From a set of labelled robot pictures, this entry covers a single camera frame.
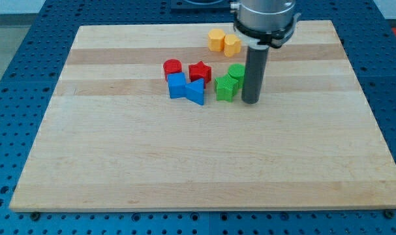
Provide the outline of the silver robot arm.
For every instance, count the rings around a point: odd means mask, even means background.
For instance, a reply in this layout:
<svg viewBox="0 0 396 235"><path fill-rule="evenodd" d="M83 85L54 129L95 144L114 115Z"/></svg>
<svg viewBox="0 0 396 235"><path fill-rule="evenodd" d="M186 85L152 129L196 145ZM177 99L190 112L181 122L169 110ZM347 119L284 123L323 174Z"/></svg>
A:
<svg viewBox="0 0 396 235"><path fill-rule="evenodd" d="M250 48L278 49L287 43L301 14L295 0L239 0L230 3L234 32Z"/></svg>

